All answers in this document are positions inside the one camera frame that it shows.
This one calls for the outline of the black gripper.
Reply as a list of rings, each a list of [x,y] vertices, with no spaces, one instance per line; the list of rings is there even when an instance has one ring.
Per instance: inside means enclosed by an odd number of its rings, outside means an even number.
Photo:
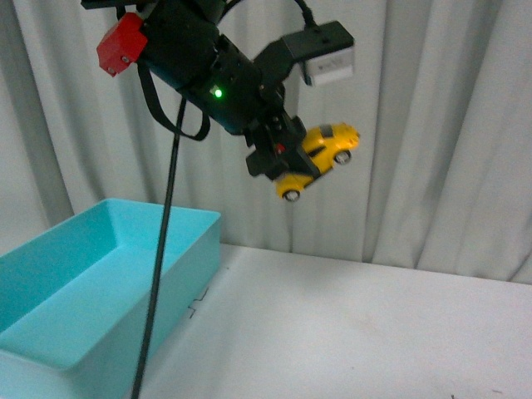
[[[295,63],[282,38],[251,61],[221,35],[206,70],[179,89],[228,133],[243,135],[249,146],[255,146],[245,159],[252,177],[276,180],[289,171],[313,179],[320,175],[303,148],[304,124],[284,109],[283,81]]]

